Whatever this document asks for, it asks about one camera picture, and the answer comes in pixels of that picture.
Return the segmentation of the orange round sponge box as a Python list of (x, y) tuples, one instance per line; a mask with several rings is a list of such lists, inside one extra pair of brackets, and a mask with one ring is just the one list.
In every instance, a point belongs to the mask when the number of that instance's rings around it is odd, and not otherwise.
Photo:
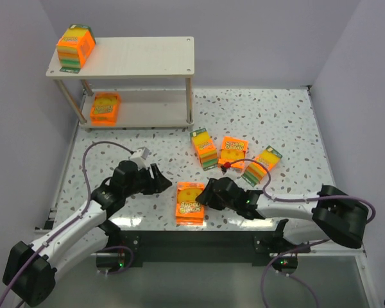
[(248, 141), (234, 137), (224, 136), (218, 166), (221, 167), (226, 162), (246, 158), (248, 151)]
[(115, 126), (121, 104), (121, 97), (116, 92), (99, 92), (94, 98), (90, 110), (93, 125)]
[(196, 198), (203, 192), (205, 184), (179, 182), (176, 187), (175, 221), (177, 225), (202, 226), (205, 209)]

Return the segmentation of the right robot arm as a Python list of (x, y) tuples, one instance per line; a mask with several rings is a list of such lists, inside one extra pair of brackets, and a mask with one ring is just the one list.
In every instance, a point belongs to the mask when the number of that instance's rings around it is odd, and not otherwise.
[(370, 220), (369, 207), (331, 185), (315, 194), (291, 198), (244, 190), (231, 178), (211, 178), (196, 201), (216, 210), (228, 208), (245, 219), (278, 218), (277, 232), (285, 243), (299, 245), (331, 240), (358, 249)]

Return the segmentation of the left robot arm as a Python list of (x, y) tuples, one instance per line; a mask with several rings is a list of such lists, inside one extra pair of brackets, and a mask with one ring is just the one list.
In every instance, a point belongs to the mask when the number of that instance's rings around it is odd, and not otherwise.
[(30, 307), (40, 305), (53, 291), (62, 271), (80, 257), (103, 249), (106, 243), (73, 250), (87, 232), (100, 228), (105, 237), (120, 229), (110, 217), (135, 194), (154, 195), (164, 192), (172, 183), (156, 164), (139, 168), (124, 160), (112, 176), (90, 192), (89, 199), (63, 223), (30, 244), (19, 241), (10, 250), (3, 283)]

